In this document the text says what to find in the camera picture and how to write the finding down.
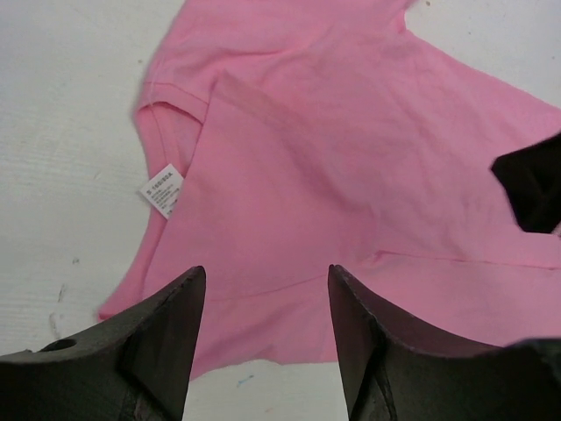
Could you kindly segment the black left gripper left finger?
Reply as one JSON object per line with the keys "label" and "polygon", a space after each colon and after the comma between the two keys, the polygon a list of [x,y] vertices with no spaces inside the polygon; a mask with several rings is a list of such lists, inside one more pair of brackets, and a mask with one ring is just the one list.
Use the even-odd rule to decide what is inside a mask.
{"label": "black left gripper left finger", "polygon": [[141,303],[1,358],[3,420],[180,420],[206,289],[194,267]]}

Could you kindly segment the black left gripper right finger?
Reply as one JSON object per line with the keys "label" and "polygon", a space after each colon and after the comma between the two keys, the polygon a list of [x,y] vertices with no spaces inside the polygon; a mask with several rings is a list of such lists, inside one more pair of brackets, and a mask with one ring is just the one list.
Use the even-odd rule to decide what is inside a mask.
{"label": "black left gripper right finger", "polygon": [[345,268],[328,273],[350,420],[558,420],[560,341],[505,347],[460,337],[389,302]]}

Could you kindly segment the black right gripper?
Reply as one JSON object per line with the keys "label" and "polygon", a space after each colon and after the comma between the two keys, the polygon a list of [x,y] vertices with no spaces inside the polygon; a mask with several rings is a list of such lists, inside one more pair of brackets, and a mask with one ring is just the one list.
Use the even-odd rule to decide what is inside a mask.
{"label": "black right gripper", "polygon": [[496,158],[491,171],[525,232],[560,233],[560,135]]}

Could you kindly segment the pink t-shirt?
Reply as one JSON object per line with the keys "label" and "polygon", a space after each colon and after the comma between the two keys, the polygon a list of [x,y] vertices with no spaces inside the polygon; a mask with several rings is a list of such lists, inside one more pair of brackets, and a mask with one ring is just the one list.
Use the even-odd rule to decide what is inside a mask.
{"label": "pink t-shirt", "polygon": [[188,1],[134,119],[177,187],[99,310],[193,266],[207,290],[193,376],[337,358],[327,272],[497,346],[560,333],[560,242],[523,232],[493,160],[560,111],[410,32],[405,1]]}

